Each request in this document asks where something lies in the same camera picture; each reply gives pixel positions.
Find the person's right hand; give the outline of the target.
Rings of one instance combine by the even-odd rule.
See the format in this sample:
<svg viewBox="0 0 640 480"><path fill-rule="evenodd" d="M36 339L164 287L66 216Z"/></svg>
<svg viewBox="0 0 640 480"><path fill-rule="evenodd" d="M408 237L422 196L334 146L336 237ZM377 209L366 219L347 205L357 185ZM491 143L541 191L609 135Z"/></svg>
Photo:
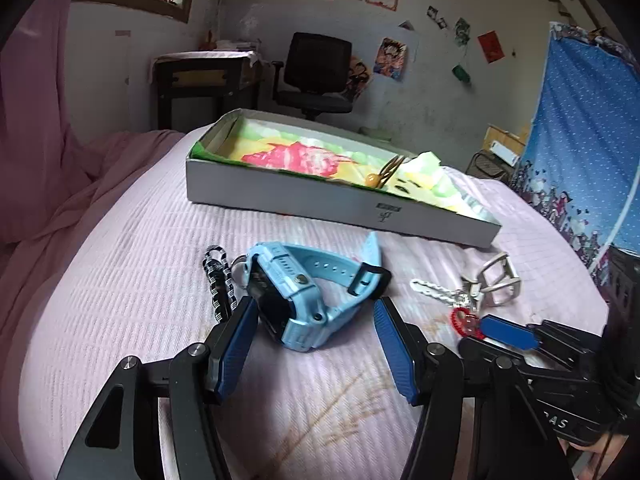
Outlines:
<svg viewBox="0 0 640 480"><path fill-rule="evenodd" d="M640 479L638 434L604 434L594 445L570 443L565 447L591 454L589 462L576 474L576 479Z"/></svg>

